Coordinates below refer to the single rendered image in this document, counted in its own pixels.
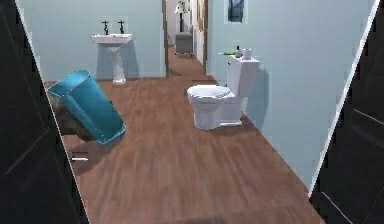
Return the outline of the brown room door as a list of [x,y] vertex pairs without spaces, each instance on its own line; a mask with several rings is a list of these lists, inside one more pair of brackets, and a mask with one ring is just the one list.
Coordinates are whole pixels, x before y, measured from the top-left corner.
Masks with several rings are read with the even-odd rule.
[[206,0],[196,0],[196,57],[202,64],[202,74],[206,74],[207,63],[207,9]]

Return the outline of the white floor lamp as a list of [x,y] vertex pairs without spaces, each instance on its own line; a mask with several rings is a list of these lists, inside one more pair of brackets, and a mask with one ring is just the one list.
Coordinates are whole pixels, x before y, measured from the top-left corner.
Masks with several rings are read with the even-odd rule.
[[185,0],[178,0],[174,13],[179,15],[179,31],[184,31],[184,19],[183,15],[188,12],[187,3]]

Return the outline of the blue waste bin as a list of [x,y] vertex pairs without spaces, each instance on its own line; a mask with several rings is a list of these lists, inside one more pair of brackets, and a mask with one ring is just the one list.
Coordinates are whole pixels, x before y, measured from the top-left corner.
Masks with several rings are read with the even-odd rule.
[[76,70],[47,89],[61,135],[110,145],[126,132],[126,125],[87,70]]

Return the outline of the white pedestal sink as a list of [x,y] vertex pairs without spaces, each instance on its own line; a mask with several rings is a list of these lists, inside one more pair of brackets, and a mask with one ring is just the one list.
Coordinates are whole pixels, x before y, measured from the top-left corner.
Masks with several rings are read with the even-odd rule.
[[105,47],[110,52],[113,69],[113,83],[116,85],[123,85],[126,83],[120,48],[122,45],[127,44],[131,39],[131,34],[96,34],[91,37],[91,40],[94,43]]

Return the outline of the dark framed wall picture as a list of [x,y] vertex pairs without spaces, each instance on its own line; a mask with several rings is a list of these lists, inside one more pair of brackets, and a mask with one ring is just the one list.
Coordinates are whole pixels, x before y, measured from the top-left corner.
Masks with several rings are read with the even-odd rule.
[[228,21],[239,22],[243,20],[244,0],[229,0],[228,2]]

